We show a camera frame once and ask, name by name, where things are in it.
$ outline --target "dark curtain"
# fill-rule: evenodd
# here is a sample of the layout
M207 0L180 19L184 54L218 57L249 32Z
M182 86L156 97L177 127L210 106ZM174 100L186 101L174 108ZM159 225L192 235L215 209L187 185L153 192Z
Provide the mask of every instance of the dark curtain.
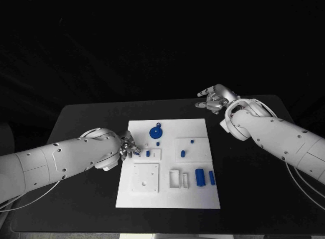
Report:
M0 121L52 129L67 105L195 98L222 83L278 95L325 136L325 5L281 9L141 18L102 2L0 1Z

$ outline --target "blue part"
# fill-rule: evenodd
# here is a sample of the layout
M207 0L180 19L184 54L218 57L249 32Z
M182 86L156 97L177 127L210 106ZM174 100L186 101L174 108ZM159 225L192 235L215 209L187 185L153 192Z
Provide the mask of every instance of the blue part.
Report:
M210 176L210 183L212 183L212 185L216 185L216 183L215 183L215 173L213 173L213 171L209 171L209 176Z
M196 169L196 181L199 187L206 186L205 170L202 168Z
M150 130L150 136L157 139L163 136L161 123L157 123L157 126Z

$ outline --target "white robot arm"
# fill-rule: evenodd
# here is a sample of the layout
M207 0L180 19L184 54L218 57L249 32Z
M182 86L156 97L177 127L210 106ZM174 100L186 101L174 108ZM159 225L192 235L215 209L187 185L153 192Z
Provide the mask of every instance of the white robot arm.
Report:
M94 166L110 170L120 157L140 152L130 131L118 136L97 128L79 138L0 156L0 203Z
M325 139L278 118L262 102L241 99L223 85L207 88L199 93L203 95L207 102L196 107L210 109L215 114L228 108L220 122L226 132L242 141L252 137L259 147L325 184Z

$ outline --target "black table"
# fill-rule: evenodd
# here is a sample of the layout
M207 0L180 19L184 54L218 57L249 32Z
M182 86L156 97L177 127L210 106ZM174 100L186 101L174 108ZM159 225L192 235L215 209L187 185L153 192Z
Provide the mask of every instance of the black table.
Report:
M277 96L256 98L292 121ZM285 163L225 132L216 116L195 107L205 99L67 106L48 143L75 138L90 129L127 130L130 120L206 119L220 210L115 208L121 163L108 172L92 168L61 181L32 205L18 210L16 232L107 232L174 234L325 234L325 212L302 194ZM21 205L52 187L25 195Z

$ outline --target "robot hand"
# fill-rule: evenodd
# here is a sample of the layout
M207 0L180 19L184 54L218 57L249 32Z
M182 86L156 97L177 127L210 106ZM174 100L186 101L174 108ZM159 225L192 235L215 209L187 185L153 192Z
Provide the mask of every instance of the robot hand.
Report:
M121 138L121 160L124 161L127 156L133 157L133 153L141 153L141 149L136 146L136 141L130 131L120 133Z
M205 95L207 95L207 101L196 103L196 107L207 108L216 115L222 108L228 107L230 102L241 98L241 96L238 96L222 84L209 87L197 94L197 96Z

